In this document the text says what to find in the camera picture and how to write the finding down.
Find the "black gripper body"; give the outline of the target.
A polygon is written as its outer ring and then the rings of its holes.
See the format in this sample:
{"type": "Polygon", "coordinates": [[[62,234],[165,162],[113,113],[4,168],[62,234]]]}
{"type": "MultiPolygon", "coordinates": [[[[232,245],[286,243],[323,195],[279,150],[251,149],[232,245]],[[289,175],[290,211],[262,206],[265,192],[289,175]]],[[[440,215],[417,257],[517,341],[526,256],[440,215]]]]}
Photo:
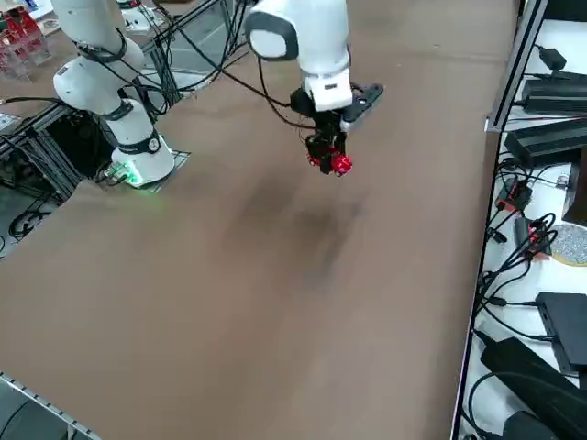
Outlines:
{"type": "Polygon", "coordinates": [[[336,132],[340,131],[340,122],[347,110],[347,107],[341,107],[334,110],[318,111],[314,100],[304,89],[297,89],[291,93],[290,108],[297,114],[312,119],[315,123],[315,130],[333,127],[336,132]]]}

